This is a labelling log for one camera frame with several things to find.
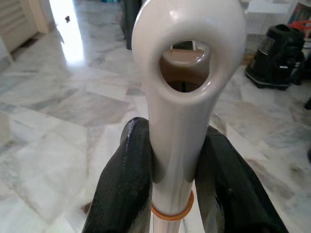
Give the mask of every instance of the white marble tile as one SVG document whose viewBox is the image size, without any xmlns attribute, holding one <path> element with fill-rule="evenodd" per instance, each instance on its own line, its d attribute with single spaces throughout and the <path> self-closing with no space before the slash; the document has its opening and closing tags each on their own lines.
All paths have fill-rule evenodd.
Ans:
<svg viewBox="0 0 311 233">
<path fill-rule="evenodd" d="M 10 139 L 9 118 L 6 114 L 0 112 L 0 145 Z"/>
<path fill-rule="evenodd" d="M 311 126 L 311 111 L 305 108 L 306 102 L 294 101 L 290 107 L 294 121 Z"/>
<path fill-rule="evenodd" d="M 209 125 L 217 129 L 223 135 L 226 135 L 226 123 L 217 114 L 212 115 L 212 117 L 209 120 Z"/>
<path fill-rule="evenodd" d="M 95 147 L 104 133 L 105 126 L 95 126 L 87 128 L 87 168 L 91 154 L 94 152 Z"/>
<path fill-rule="evenodd" d="M 303 81 L 302 85 L 291 85 L 287 89 L 287 92 L 289 92 L 296 101 L 303 103 L 306 103 L 309 98 L 311 98 L 310 91 L 311 82 L 307 80 Z"/>
<path fill-rule="evenodd" d="M 101 11 L 86 10 L 86 11 L 83 11 L 82 14 L 79 14 L 78 12 L 78 15 L 80 16 L 79 21 L 81 20 L 87 21 L 87 23 L 95 25 L 95 26 L 104 26 L 107 24 L 118 23 L 116 21 L 115 15 L 112 14 L 111 11 L 116 11 L 117 13 L 119 9 L 105 9 Z"/>
<path fill-rule="evenodd" d="M 61 120 L 32 110 L 10 115 L 12 138 L 19 144 L 35 141 L 61 123 Z"/>
<path fill-rule="evenodd" d="M 125 115 L 122 119 L 123 123 L 127 123 L 129 120 L 135 118 L 135 117 L 142 117 L 141 113 L 138 111 L 136 104 L 131 103 L 128 108 L 126 109 Z"/>
<path fill-rule="evenodd" d="M 40 110 L 58 104 L 76 90 L 40 79 L 29 79 L 0 96 L 0 101 Z"/>
<path fill-rule="evenodd" d="M 98 30 L 99 27 L 93 27 L 88 23 L 79 23 L 79 27 L 85 28 L 87 33 L 83 33 L 84 30 L 81 32 L 81 37 L 84 45 L 84 51 L 86 52 L 86 58 L 91 58 L 88 55 L 89 52 L 93 52 L 93 55 L 104 55 L 107 54 L 109 51 L 115 50 L 119 47 L 125 47 L 124 41 L 105 41 L 102 40 L 100 37 L 94 37 L 89 35 L 89 30 Z"/>
<path fill-rule="evenodd" d="M 12 90 L 14 87 L 29 79 L 28 75 L 0 75 L 0 95 Z"/>
<path fill-rule="evenodd" d="M 86 186 L 86 197 L 92 200 L 98 179 L 104 167 L 120 145 L 120 137 L 125 124 L 106 125 L 89 154 L 89 174 Z"/>
<path fill-rule="evenodd" d="M 145 96 L 145 92 L 141 89 L 140 84 L 128 87 L 126 94 L 129 96 Z"/>
<path fill-rule="evenodd" d="M 36 61 L 15 61 L 4 74 L 7 76 L 35 75 L 39 72 L 41 64 Z"/>
<path fill-rule="evenodd" d="M 243 138 L 228 124 L 226 125 L 226 137 L 243 159 L 268 161 L 268 159 L 263 154 L 261 154 L 248 140 Z"/>
<path fill-rule="evenodd" d="M 304 232 L 310 231 L 311 193 L 299 194 L 288 203 L 285 209 L 288 217 L 293 220 Z"/>
<path fill-rule="evenodd" d="M 44 233 L 80 233 L 82 232 L 86 214 L 80 209 L 64 212 Z"/>
<path fill-rule="evenodd" d="M 283 210 L 279 203 L 279 199 L 271 193 L 267 188 L 265 188 L 276 212 L 279 214 L 280 218 L 282 219 L 285 227 L 287 228 L 289 233 L 306 233 L 306 231 L 302 231 L 302 229 L 291 219 L 287 213 Z"/>
<path fill-rule="evenodd" d="M 284 126 L 284 122 L 243 101 L 219 100 L 214 113 L 253 145 Z"/>
<path fill-rule="evenodd" d="M 17 114 L 24 111 L 27 111 L 27 109 L 13 104 L 0 102 L 0 112 L 5 113 L 7 115 Z"/>
<path fill-rule="evenodd" d="M 79 27 L 83 30 L 81 33 L 82 39 L 85 37 L 101 39 L 105 42 L 123 42 L 124 35 L 119 24 L 103 24 L 103 25 L 94 25 L 94 24 L 83 24 L 79 22 Z"/>
<path fill-rule="evenodd" d="M 0 232 L 42 233 L 46 227 L 21 198 L 0 181 Z"/>
<path fill-rule="evenodd" d="M 40 72 L 34 75 L 34 79 L 62 84 L 71 75 L 72 73 L 61 65 L 43 65 Z"/>
<path fill-rule="evenodd" d="M 0 162 L 0 178 L 46 221 L 75 205 L 86 155 L 50 133 Z"/>
<path fill-rule="evenodd" d="M 267 178 L 278 177 L 295 193 L 311 191 L 311 170 L 304 148 L 296 148 L 284 153 L 260 143 L 258 149 L 269 159 L 262 165 L 264 170 L 268 171 Z"/>
<path fill-rule="evenodd" d="M 128 104 L 95 93 L 78 91 L 59 104 L 41 111 L 62 120 L 91 127 L 120 122 Z"/>
<path fill-rule="evenodd" d="M 52 131 L 62 137 L 73 148 L 80 150 L 83 154 L 87 153 L 87 128 L 68 121 L 62 121 Z"/>
<path fill-rule="evenodd" d="M 68 81 L 64 85 L 116 100 L 126 101 L 127 86 L 124 85 L 107 84 L 103 80 Z"/>
<path fill-rule="evenodd" d="M 78 5 L 76 12 L 90 12 L 90 13 L 110 12 L 110 11 L 115 11 L 116 9 L 119 9 L 119 8 L 120 8 L 120 5 L 115 4 L 115 3 L 104 3 L 104 2 L 98 2 L 98 1 L 89 1 L 89 2 L 82 1 Z"/>
<path fill-rule="evenodd" d="M 133 82 L 140 82 L 132 54 L 125 48 L 116 48 L 107 54 L 98 56 L 90 62 L 90 66 L 120 74 Z"/>
<path fill-rule="evenodd" d="M 12 153 L 21 149 L 23 145 L 18 143 L 13 139 L 9 139 L 4 143 L 0 144 L 0 160 L 5 159 L 6 157 L 10 156 Z"/>
<path fill-rule="evenodd" d="M 293 122 L 290 106 L 293 98 L 284 91 L 272 89 L 258 89 L 252 83 L 241 87 L 242 99 L 257 106 L 261 111 L 268 113 L 285 122 Z"/>
<path fill-rule="evenodd" d="M 20 54 L 16 58 L 16 61 L 32 61 L 34 62 L 34 64 L 39 64 L 40 66 L 42 66 L 49 62 L 51 57 L 58 57 L 59 62 L 64 59 L 62 56 L 60 40 L 57 41 L 49 35 L 44 35 L 33 45 L 27 48 L 22 54 Z"/>
<path fill-rule="evenodd" d="M 105 77 L 119 77 L 117 73 L 88 66 L 71 67 L 70 70 L 73 73 L 73 75 L 70 77 L 71 81 L 88 81 L 93 79 L 103 79 Z"/>
<path fill-rule="evenodd" d="M 258 176 L 262 185 L 266 187 L 271 193 L 273 193 L 280 204 L 284 208 L 286 201 L 290 200 L 295 196 L 301 189 L 296 185 L 287 174 L 287 170 L 278 164 L 271 163 L 271 161 L 258 161 L 258 160 L 247 160 L 247 163 L 251 166 L 253 171 Z"/>
<path fill-rule="evenodd" d="M 265 139 L 265 142 L 274 148 L 293 148 L 309 145 L 311 139 L 311 127 L 303 127 L 299 124 L 288 124 L 274 132 Z"/>
<path fill-rule="evenodd" d="M 231 80 L 226 85 L 224 91 L 220 95 L 221 100 L 242 100 L 240 88 L 250 83 L 244 75 L 245 66 L 241 66 L 233 74 Z"/>
</svg>

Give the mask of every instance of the orange ring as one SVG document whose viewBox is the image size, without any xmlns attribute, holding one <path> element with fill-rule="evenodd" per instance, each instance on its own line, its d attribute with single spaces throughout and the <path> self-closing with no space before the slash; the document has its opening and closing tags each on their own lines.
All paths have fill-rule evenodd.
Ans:
<svg viewBox="0 0 311 233">
<path fill-rule="evenodd" d="M 193 194 L 193 191 L 191 190 L 190 197 L 189 197 L 189 203 L 188 203 L 187 207 L 182 212 L 180 212 L 179 214 L 166 215 L 164 213 L 161 213 L 160 211 L 158 211 L 155 208 L 153 203 L 151 206 L 151 211 L 154 213 L 155 216 L 157 216 L 158 218 L 160 218 L 162 220 L 169 221 L 169 222 L 180 221 L 190 212 L 192 205 L 193 205 L 193 202 L 194 202 L 194 194 Z"/>
</svg>

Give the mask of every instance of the black appliance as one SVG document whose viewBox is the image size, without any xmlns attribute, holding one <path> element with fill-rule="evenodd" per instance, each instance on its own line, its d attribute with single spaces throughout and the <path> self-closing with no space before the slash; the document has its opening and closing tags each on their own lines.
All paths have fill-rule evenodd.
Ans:
<svg viewBox="0 0 311 233">
<path fill-rule="evenodd" d="M 245 74 L 258 88 L 286 90 L 304 65 L 304 33 L 279 24 L 269 28 Z"/>
</svg>

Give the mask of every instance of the marble floor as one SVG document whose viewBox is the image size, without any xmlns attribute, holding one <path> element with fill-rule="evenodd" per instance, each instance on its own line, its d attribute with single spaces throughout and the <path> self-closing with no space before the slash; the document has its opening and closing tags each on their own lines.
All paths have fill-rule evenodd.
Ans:
<svg viewBox="0 0 311 233">
<path fill-rule="evenodd" d="M 51 3 L 57 29 L 0 75 L 0 233 L 81 232 L 81 207 L 92 200 L 124 124 L 148 118 L 119 6 Z M 311 115 L 302 105 L 311 83 L 257 89 L 243 69 L 220 96 L 211 125 L 257 173 L 288 230 L 308 233 Z M 197 203 L 181 232 L 203 232 Z"/>
</svg>

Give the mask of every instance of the white tube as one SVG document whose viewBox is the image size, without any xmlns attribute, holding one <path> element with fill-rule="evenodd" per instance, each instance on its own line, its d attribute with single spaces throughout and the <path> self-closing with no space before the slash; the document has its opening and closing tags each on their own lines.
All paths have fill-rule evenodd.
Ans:
<svg viewBox="0 0 311 233">
<path fill-rule="evenodd" d="M 149 0 L 138 15 L 133 56 L 146 92 L 155 153 L 153 205 L 164 214 L 176 215 L 188 204 L 209 118 L 240 64 L 245 28 L 236 0 Z M 182 93 L 166 83 L 159 61 L 171 45 L 186 40 L 209 45 L 211 61 L 204 83 Z"/>
<path fill-rule="evenodd" d="M 180 221 L 168 222 L 154 216 L 153 233 L 178 233 Z"/>
</svg>

